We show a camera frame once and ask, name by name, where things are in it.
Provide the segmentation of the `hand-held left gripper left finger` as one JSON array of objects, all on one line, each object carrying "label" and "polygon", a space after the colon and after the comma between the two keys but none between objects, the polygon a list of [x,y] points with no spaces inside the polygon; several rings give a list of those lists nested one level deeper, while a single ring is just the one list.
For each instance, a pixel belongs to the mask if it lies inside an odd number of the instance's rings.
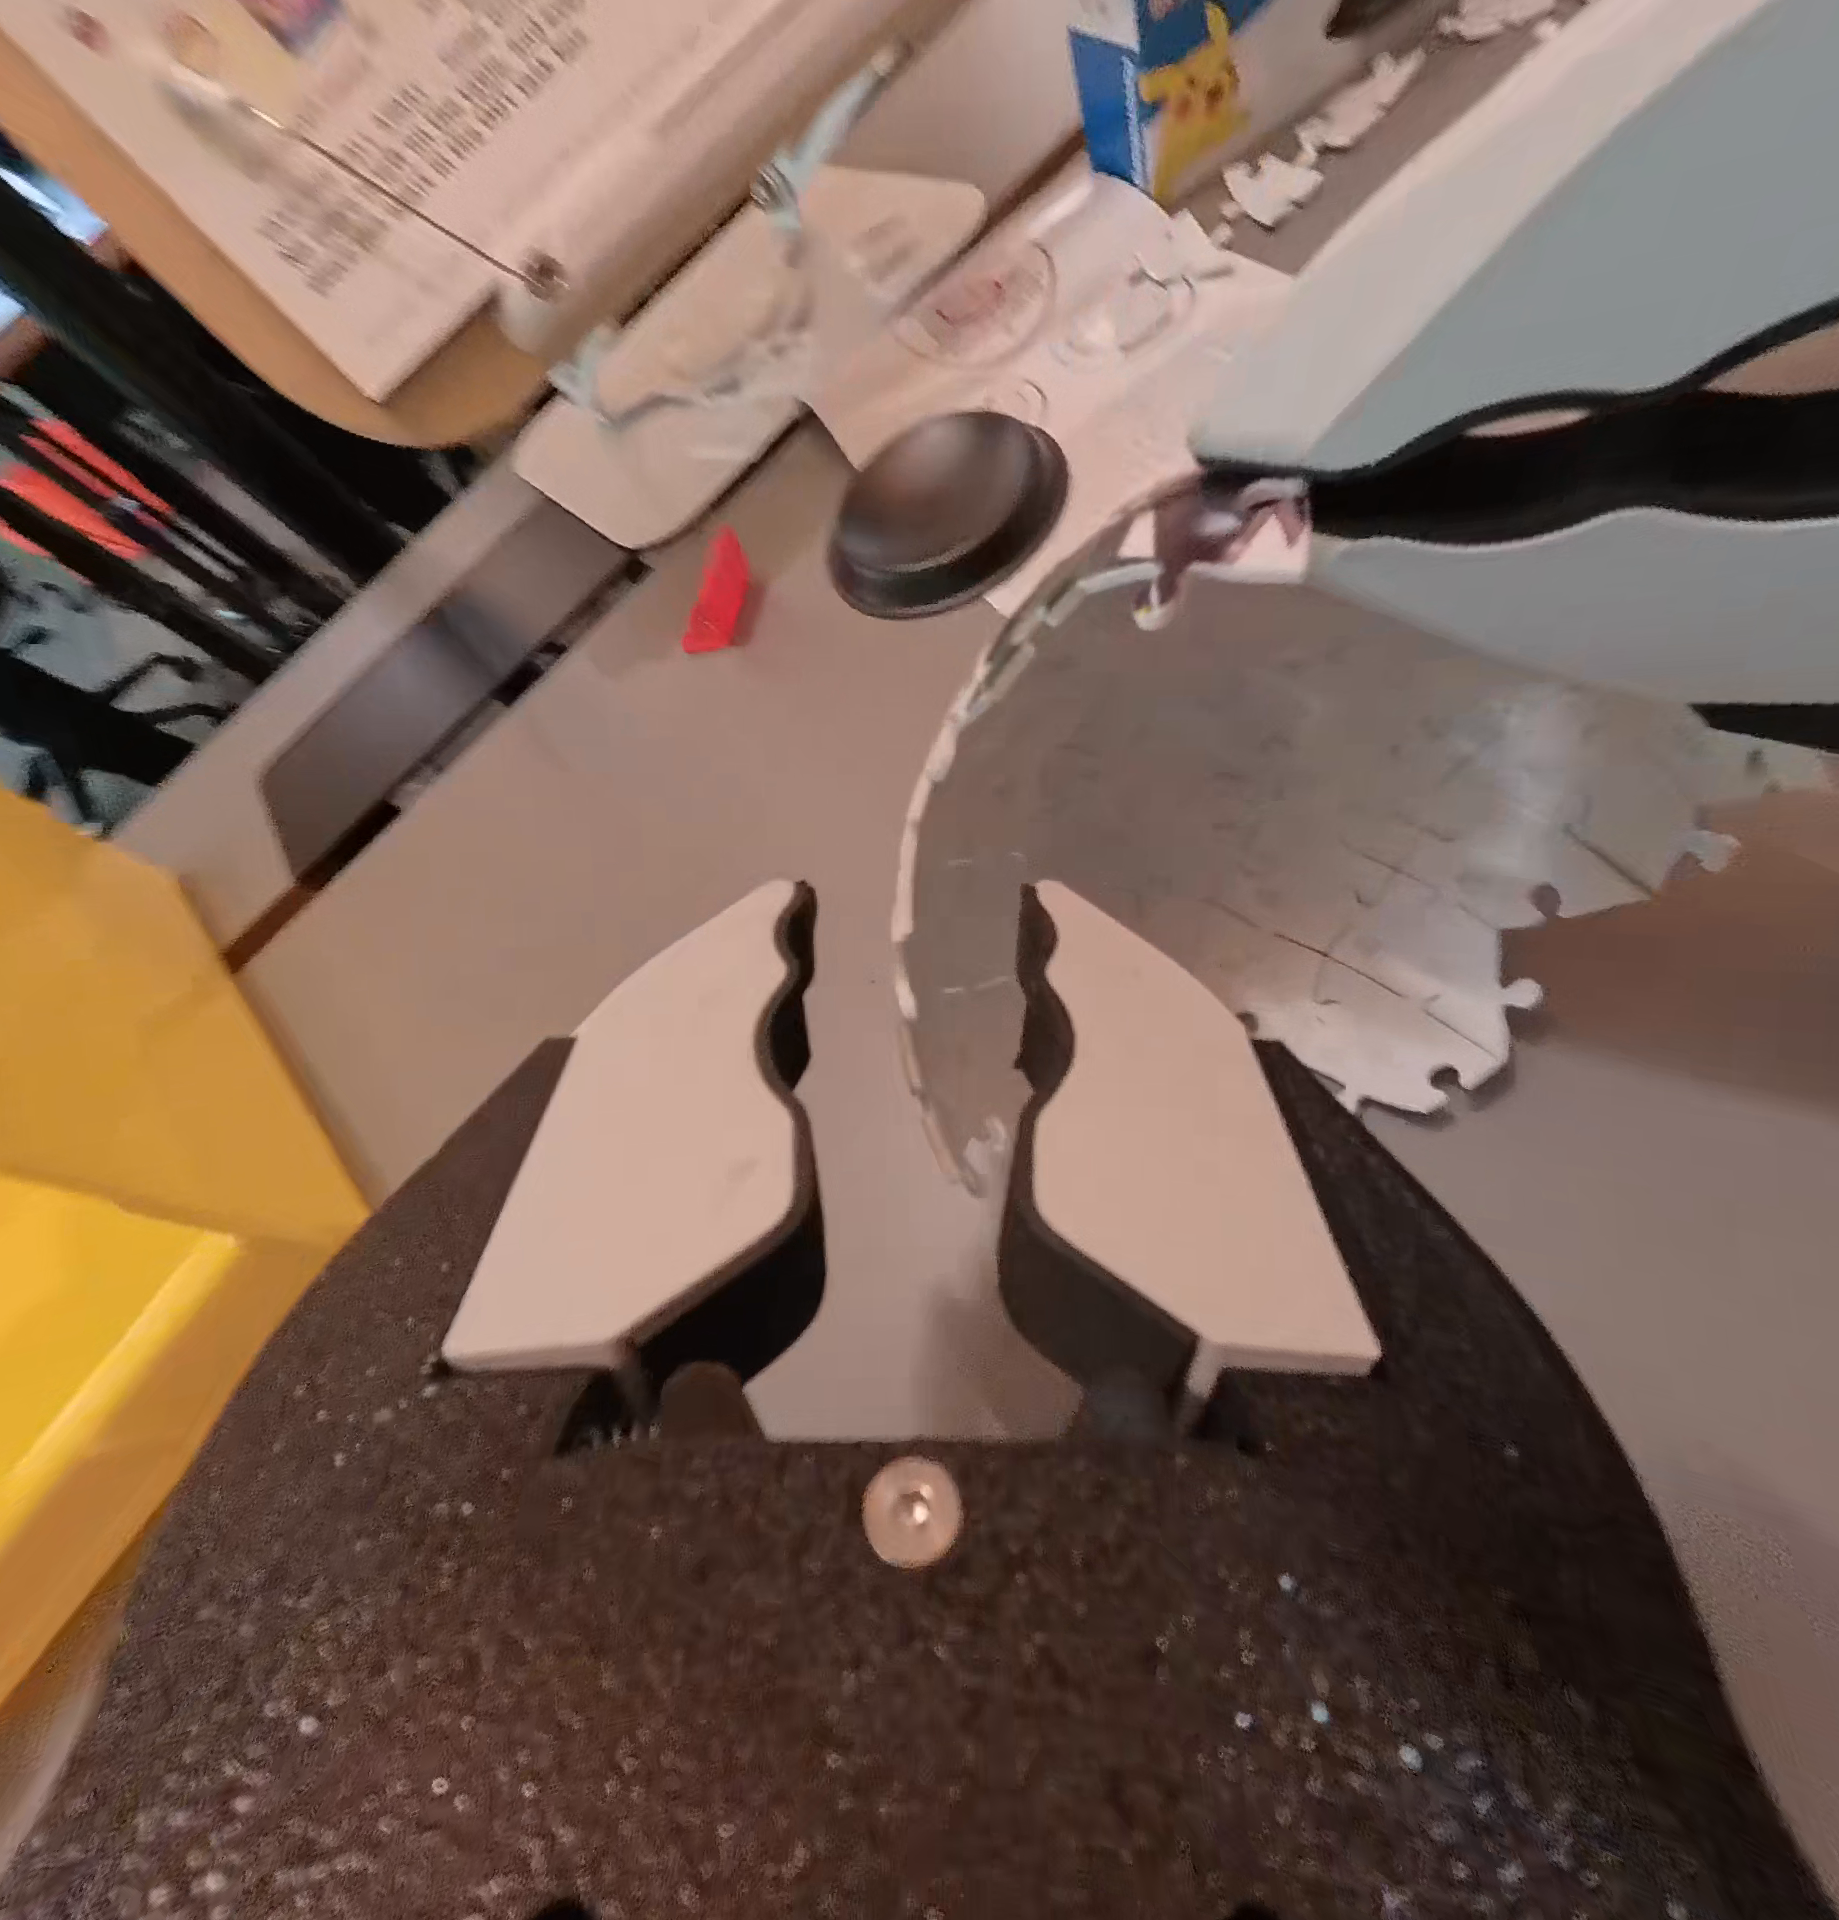
[{"label": "hand-held left gripper left finger", "polygon": [[573,1028],[444,1335],[450,1374],[754,1381],[808,1328],[827,1254],[802,1080],[818,901],[772,877]]}]

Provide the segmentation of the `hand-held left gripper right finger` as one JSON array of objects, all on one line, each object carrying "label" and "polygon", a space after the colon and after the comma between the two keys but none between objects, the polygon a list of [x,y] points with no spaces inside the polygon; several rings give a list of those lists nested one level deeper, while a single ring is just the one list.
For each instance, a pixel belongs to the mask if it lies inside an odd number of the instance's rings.
[{"label": "hand-held left gripper right finger", "polygon": [[1372,1378],[1379,1328],[1242,1019],[1064,881],[1019,890],[1015,982],[1011,1328],[1084,1399],[1168,1427],[1246,1374]]}]

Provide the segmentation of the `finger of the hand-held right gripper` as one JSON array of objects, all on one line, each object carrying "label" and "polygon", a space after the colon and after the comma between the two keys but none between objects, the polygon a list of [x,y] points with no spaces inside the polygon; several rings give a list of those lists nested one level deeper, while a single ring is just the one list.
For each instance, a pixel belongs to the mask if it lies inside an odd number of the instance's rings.
[{"label": "finger of the hand-held right gripper", "polygon": [[1839,709],[1839,512],[1621,505],[1482,543],[1310,490],[1310,529],[1331,600],[1509,668],[1684,709]]},{"label": "finger of the hand-held right gripper", "polygon": [[1839,0],[1590,5],[1242,337],[1191,448],[1369,468],[1532,400],[1630,400],[1839,307]]}]

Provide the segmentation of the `puzzle pieces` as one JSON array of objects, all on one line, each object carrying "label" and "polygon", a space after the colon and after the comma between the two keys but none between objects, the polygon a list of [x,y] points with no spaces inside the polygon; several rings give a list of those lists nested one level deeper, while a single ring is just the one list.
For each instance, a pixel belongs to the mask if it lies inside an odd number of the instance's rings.
[{"label": "puzzle pieces", "polygon": [[1356,152],[1440,52],[1483,41],[1549,41],[1566,0],[1261,5],[1235,22],[1241,135],[1164,192],[1153,278],[1223,278],[1241,238],[1302,214],[1331,160]]}]

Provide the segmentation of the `partly built puzzle ball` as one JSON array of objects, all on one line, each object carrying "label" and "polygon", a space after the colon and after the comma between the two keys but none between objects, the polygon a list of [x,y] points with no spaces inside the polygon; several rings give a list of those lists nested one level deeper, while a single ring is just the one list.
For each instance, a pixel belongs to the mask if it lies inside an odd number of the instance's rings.
[{"label": "partly built puzzle ball", "polygon": [[1724,736],[1422,635],[1307,582],[1291,505],[1168,480],[1005,593],[903,810],[903,1071],[942,1172],[1011,1151],[1019,890],[1064,881],[1345,1108],[1436,1113],[1543,988],[1513,930],[1726,868],[1724,810],[1839,755]]}]

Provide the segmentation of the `blue puzzle box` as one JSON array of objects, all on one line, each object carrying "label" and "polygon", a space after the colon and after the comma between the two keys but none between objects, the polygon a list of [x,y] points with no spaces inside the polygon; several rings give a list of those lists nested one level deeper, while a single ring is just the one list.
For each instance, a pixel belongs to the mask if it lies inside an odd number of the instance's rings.
[{"label": "blue puzzle box", "polygon": [[1261,0],[1076,0],[1064,44],[1084,152],[1168,205],[1242,128],[1235,34]]}]

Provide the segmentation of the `black round ball stand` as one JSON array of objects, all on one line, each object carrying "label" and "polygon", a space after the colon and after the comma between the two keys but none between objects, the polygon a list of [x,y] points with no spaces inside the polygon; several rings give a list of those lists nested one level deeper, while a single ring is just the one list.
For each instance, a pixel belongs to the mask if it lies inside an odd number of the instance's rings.
[{"label": "black round ball stand", "polygon": [[953,615],[1019,575],[1064,500],[1070,459],[1043,426],[1004,412],[919,420],[840,493],[831,593],[876,623]]}]

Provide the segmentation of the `folded paper instruction leaflet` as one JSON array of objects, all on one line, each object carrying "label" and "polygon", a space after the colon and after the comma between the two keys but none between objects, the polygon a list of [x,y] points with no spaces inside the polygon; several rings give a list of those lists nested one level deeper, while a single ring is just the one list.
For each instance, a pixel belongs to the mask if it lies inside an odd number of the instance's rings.
[{"label": "folded paper instruction leaflet", "polygon": [[1206,386],[1287,282],[1195,214],[1059,180],[883,322],[808,412],[855,465],[953,412],[1039,426],[1091,522],[1191,465]]}]

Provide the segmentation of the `yellow plastic bin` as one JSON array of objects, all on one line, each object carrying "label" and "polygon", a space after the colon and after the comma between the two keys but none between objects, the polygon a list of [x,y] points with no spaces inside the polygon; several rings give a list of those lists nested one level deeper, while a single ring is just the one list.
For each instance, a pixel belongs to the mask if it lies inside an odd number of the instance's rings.
[{"label": "yellow plastic bin", "polygon": [[185,888],[0,789],[0,1711],[363,1221]]}]

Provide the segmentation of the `small red plastic block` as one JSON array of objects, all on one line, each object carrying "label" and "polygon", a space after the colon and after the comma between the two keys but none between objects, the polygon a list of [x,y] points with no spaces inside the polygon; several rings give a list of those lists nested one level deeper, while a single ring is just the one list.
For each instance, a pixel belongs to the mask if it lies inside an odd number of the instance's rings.
[{"label": "small red plastic block", "polygon": [[747,615],[754,600],[754,575],[734,529],[714,529],[696,567],[696,593],[680,651],[689,659],[725,654],[741,646]]}]

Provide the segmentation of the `white stand base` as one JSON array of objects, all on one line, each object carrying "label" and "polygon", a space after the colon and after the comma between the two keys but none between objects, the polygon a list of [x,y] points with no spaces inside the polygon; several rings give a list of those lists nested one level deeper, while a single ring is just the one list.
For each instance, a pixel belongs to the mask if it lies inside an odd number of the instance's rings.
[{"label": "white stand base", "polygon": [[667,546],[980,230],[976,185],[859,167],[821,167],[797,214],[741,205],[549,377],[510,468],[621,552]]}]

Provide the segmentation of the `clear acrylic holder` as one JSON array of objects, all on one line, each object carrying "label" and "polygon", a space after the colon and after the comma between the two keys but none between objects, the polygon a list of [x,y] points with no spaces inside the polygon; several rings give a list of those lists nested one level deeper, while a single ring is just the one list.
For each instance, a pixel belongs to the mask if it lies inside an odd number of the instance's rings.
[{"label": "clear acrylic holder", "polygon": [[771,393],[808,320],[807,219],[741,205],[632,322],[601,322],[546,386],[621,435],[658,412]]}]

